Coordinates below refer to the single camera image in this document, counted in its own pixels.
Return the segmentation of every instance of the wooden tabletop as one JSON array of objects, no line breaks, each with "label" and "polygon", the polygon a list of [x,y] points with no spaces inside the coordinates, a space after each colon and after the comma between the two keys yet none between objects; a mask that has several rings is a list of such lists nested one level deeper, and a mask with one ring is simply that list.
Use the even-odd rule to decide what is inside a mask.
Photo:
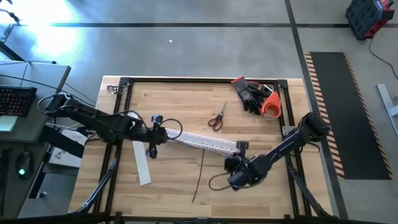
[{"label": "wooden tabletop", "polygon": [[[97,108],[112,113],[116,96],[106,90],[107,85],[117,85],[120,77],[104,77]],[[295,124],[308,113],[308,103],[303,81],[287,79]],[[125,95],[121,100],[123,110]],[[224,125],[218,132],[208,127],[228,101]],[[153,114],[175,118],[188,133],[200,134],[227,141],[249,141],[246,157],[266,153],[278,145],[282,138],[278,120],[269,121],[243,110],[241,100],[229,84],[219,83],[134,83],[130,104],[150,124]],[[178,129],[173,123],[166,128]],[[70,210],[79,208],[95,189],[100,176],[105,143],[91,142],[86,146],[80,171],[73,191]],[[292,215],[287,171],[284,159],[276,162],[260,185],[234,192],[231,189],[214,192],[208,181],[224,172],[224,158],[205,152],[203,170],[195,201],[193,194],[198,181],[202,150],[166,143],[158,146],[157,159],[149,159],[152,183],[140,186],[132,142],[124,141],[111,213],[121,211],[124,216],[136,217],[225,217],[225,218],[283,218]],[[320,205],[331,213],[320,155],[313,146],[304,147],[303,167],[307,186]],[[227,185],[227,176],[215,179],[212,186]],[[104,190],[101,210],[104,210]],[[299,207],[303,212],[300,194]]]}]

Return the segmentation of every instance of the black cable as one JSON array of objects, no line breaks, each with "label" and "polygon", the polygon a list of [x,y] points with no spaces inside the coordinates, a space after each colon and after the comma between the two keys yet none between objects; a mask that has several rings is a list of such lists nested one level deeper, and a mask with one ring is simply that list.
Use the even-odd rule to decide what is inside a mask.
[{"label": "black cable", "polygon": [[230,188],[230,187],[231,187],[230,185],[228,185],[228,186],[226,186],[226,187],[219,188],[219,189],[214,189],[213,187],[211,187],[211,181],[212,181],[214,178],[216,178],[216,177],[221,177],[221,176],[223,176],[223,175],[228,175],[228,174],[229,174],[229,172],[223,173],[223,174],[217,174],[217,175],[214,175],[212,178],[210,178],[210,180],[209,180],[209,188],[210,188],[210,190],[212,190],[212,191],[220,191],[220,190],[225,190],[225,189]]},{"label": "black cable", "polygon": [[65,85],[66,85],[66,86],[69,86],[69,88],[71,88],[72,90],[75,90],[77,93],[79,93],[80,95],[84,96],[85,98],[87,98],[87,99],[90,100],[91,102],[96,103],[94,100],[92,100],[92,99],[90,99],[88,96],[82,94],[81,92],[79,92],[77,89],[75,89],[74,87],[70,86],[70,85],[67,84],[66,82],[65,82]]},{"label": "black cable", "polygon": [[[8,77],[8,78],[15,78],[15,79],[18,79],[18,80],[22,80],[21,78],[12,77],[12,76],[9,76],[9,75],[0,74],[0,76],[2,76],[2,77]],[[95,105],[92,105],[92,104],[90,104],[90,103],[87,103],[86,101],[80,99],[79,97],[77,97],[77,96],[75,96],[75,95],[73,95],[73,94],[71,94],[71,93],[69,93],[69,92],[67,92],[67,91],[65,91],[65,90],[62,90],[62,89],[59,89],[59,88],[55,88],[55,87],[53,87],[53,86],[49,86],[49,85],[46,85],[46,84],[43,84],[43,83],[35,82],[35,81],[32,81],[32,80],[24,79],[24,81],[31,82],[31,83],[35,83],[35,84],[42,85],[42,86],[46,86],[46,87],[52,88],[52,89],[54,89],[54,90],[62,91],[62,92],[64,92],[64,93],[68,93],[68,94],[70,94],[71,96],[75,97],[76,99],[82,101],[83,103],[85,103],[85,104],[87,104],[87,105],[92,106],[92,107],[95,108]]]},{"label": "black cable", "polygon": [[0,65],[14,65],[14,64],[17,64],[17,63],[26,63],[26,62],[2,63],[2,64],[0,64]]},{"label": "black cable", "polygon": [[203,157],[205,156],[205,150],[203,149],[203,152],[201,154],[201,162],[200,162],[200,171],[199,171],[199,178],[198,178],[198,183],[197,183],[197,189],[195,190],[195,193],[193,194],[193,199],[192,203],[195,200],[195,197],[197,196],[198,193],[198,188],[199,188],[199,182],[200,182],[200,177],[201,177],[201,170],[203,168]]},{"label": "black cable", "polygon": [[37,109],[38,109],[38,111],[39,111],[40,113],[46,115],[46,116],[48,116],[48,114],[40,109],[40,104],[41,104],[44,100],[49,99],[49,98],[51,98],[51,97],[52,97],[52,96],[46,96],[45,98],[41,98],[41,99],[39,100],[39,102],[37,102]]},{"label": "black cable", "polygon": [[27,63],[26,63],[25,70],[24,70],[24,74],[22,75],[21,84],[20,84],[19,86],[22,86],[22,82],[24,81],[25,73],[26,73],[26,69],[27,69],[28,64],[30,64],[30,62],[27,62]]},{"label": "black cable", "polygon": [[142,116],[141,116],[139,113],[137,113],[137,112],[135,112],[135,111],[133,111],[133,110],[125,110],[125,111],[118,112],[118,113],[114,113],[114,114],[99,115],[99,116],[102,116],[102,117],[110,117],[110,116],[115,116],[115,115],[118,115],[118,114],[124,114],[124,113],[126,113],[126,112],[132,112],[132,113],[134,113],[135,115],[137,115],[138,118],[141,119],[141,121],[144,123],[144,127],[145,127],[145,128],[148,128],[148,126],[147,126],[147,124],[145,123],[145,121],[144,121],[144,119],[142,118]]},{"label": "black cable", "polygon": [[387,61],[385,61],[384,59],[382,59],[382,58],[380,58],[379,56],[377,56],[377,55],[376,55],[375,53],[373,53],[373,51],[371,50],[371,46],[372,46],[372,43],[373,43],[373,40],[374,40],[374,37],[375,37],[375,36],[376,36],[376,35],[373,36],[373,38],[372,38],[372,40],[371,40],[371,42],[370,42],[370,44],[369,44],[369,51],[370,51],[370,52],[372,53],[372,55],[375,56],[377,59],[379,59],[380,61],[382,61],[382,62],[388,64],[388,65],[391,67],[391,70],[392,70],[393,74],[396,76],[396,78],[398,78],[398,75],[396,74],[396,71],[394,70],[394,66],[392,66],[389,62],[387,62]]},{"label": "black cable", "polygon": [[175,136],[175,137],[168,138],[168,140],[175,140],[175,139],[177,139],[178,137],[180,137],[181,134],[182,134],[182,131],[183,131],[183,130],[182,130],[182,123],[181,123],[179,120],[177,120],[177,119],[169,118],[169,119],[166,119],[166,120],[160,122],[160,124],[159,124],[158,127],[160,127],[160,126],[161,126],[162,124],[164,124],[166,121],[175,121],[175,122],[177,122],[177,123],[180,125],[180,134],[178,134],[178,135]]},{"label": "black cable", "polygon": [[321,149],[319,148],[319,145],[318,145],[318,144],[313,143],[313,142],[308,142],[307,144],[310,144],[310,145],[312,145],[312,146],[315,146],[315,147],[318,148],[318,151],[321,151]]},{"label": "black cable", "polygon": [[[30,80],[25,80],[25,79],[24,79],[24,78],[25,78],[25,73],[26,73],[26,68],[27,68],[28,64],[30,64],[30,63],[32,63],[32,62],[12,62],[12,63],[2,63],[2,64],[0,64],[0,65],[14,65],[14,64],[17,64],[17,63],[26,63],[25,70],[24,70],[24,74],[23,74],[23,76],[22,76],[20,86],[22,86],[22,82],[23,82],[23,81],[33,82],[33,81],[30,81]],[[76,90],[74,87],[70,86],[70,85],[67,84],[66,82],[65,82],[65,85],[66,85],[66,86],[69,86],[72,90],[75,90],[77,93],[79,93],[79,94],[81,94],[82,96],[84,96],[85,98],[89,99],[91,102],[96,103],[94,100],[90,99],[88,96],[86,96],[86,95],[84,95],[82,92]],[[65,92],[65,93],[68,93],[68,92],[66,92],[66,91],[64,91],[64,90],[61,90],[61,89],[58,89],[58,88],[55,88],[55,87],[52,87],[52,86],[47,86],[47,85],[45,85],[45,86],[46,86],[46,87],[50,87],[50,88],[54,88],[54,89],[56,89],[56,90],[63,91],[63,92]]]},{"label": "black cable", "polygon": [[300,147],[300,150],[299,150],[298,153],[301,154],[302,152],[303,152],[303,147]]},{"label": "black cable", "polygon": [[240,186],[237,186],[237,185],[233,185],[233,187],[237,188],[237,189],[249,189],[249,188],[252,188],[252,187],[255,187],[255,186],[261,184],[264,179],[265,179],[265,177],[259,179],[256,183],[254,183],[252,185],[249,185],[249,186],[240,187]]},{"label": "black cable", "polygon": [[85,141],[85,146],[86,146],[86,144],[89,143],[90,141],[101,140],[100,138],[98,138],[98,139],[92,139],[92,138],[93,138],[94,136],[96,136],[96,135],[97,135],[97,133],[94,133],[92,136],[88,137],[88,138],[86,139],[86,141]]},{"label": "black cable", "polygon": [[[310,145],[312,145],[312,146],[317,147],[317,148],[318,148],[318,152],[321,150],[321,149],[319,148],[319,145],[318,145],[318,144],[315,144],[315,143],[313,143],[313,142],[308,142],[307,144],[310,144]],[[300,152],[299,152],[299,154],[301,154],[302,152],[303,152],[303,147],[300,147]]]}]

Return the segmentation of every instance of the black floor mat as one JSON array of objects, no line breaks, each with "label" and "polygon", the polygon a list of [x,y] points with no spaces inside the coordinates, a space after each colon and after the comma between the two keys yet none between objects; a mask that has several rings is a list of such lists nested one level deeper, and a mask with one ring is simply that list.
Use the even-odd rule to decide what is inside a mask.
[{"label": "black floor mat", "polygon": [[306,52],[308,71],[336,173],[345,179],[388,180],[392,172],[344,53]]}]

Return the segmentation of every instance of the black glove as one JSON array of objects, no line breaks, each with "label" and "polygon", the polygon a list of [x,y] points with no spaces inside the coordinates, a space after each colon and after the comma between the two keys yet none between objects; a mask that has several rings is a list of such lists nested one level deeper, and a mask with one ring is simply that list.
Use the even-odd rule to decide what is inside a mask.
[{"label": "black glove", "polygon": [[243,108],[245,111],[250,110],[250,112],[254,112],[256,115],[260,115],[261,103],[255,97],[248,87],[248,83],[244,79],[243,76],[233,80],[232,86],[234,86],[235,90],[238,92],[239,97],[243,102]]},{"label": "black glove", "polygon": [[248,87],[253,94],[254,97],[256,97],[260,103],[264,102],[264,98],[268,98],[271,95],[271,91],[269,91],[264,85],[261,85],[261,89],[259,89],[260,84],[256,82],[250,82],[247,81]]}]

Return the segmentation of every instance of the keyboard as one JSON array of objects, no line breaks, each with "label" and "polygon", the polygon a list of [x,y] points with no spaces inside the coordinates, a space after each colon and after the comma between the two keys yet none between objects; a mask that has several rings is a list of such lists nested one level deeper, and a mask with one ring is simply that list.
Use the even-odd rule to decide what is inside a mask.
[{"label": "keyboard", "polygon": [[0,85],[0,115],[27,116],[37,89]]}]

